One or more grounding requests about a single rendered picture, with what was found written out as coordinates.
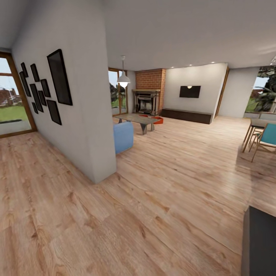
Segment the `storage box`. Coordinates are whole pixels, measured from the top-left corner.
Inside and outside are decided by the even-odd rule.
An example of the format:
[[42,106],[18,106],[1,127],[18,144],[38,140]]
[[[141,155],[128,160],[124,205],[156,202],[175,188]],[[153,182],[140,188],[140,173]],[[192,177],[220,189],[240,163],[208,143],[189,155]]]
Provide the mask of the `storage box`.
[[154,124],[163,124],[163,119],[161,117],[152,117],[154,119],[160,119],[160,121],[155,122]]

